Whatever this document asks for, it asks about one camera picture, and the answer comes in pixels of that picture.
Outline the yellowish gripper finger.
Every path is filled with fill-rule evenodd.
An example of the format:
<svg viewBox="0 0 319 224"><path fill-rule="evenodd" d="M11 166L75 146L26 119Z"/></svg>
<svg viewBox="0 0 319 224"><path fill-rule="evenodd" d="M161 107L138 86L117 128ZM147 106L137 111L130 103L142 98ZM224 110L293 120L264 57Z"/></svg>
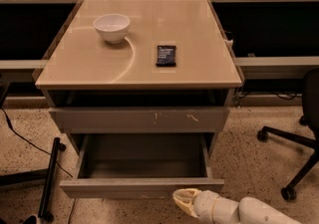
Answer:
<svg viewBox="0 0 319 224"><path fill-rule="evenodd" d="M172 194L172 199L184 213L196 218L193 200L199 193L200 190L195 188L178 189Z"/></svg>

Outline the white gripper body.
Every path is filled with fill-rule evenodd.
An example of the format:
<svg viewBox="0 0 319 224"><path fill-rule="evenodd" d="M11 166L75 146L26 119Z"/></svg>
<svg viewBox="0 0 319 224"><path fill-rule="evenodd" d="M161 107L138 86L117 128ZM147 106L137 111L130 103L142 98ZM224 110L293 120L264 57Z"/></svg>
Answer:
<svg viewBox="0 0 319 224"><path fill-rule="evenodd" d="M239 224L239 203L205 190L193 199L195 216L202 224Z"/></svg>

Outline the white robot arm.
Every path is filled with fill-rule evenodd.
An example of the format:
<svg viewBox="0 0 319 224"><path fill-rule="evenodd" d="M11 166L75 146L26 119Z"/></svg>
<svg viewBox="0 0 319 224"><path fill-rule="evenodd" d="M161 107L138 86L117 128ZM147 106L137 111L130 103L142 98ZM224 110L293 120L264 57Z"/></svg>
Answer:
<svg viewBox="0 0 319 224"><path fill-rule="evenodd" d="M201 224L301 224L268 204L244 197L233 201L210 190L179 189L174 203Z"/></svg>

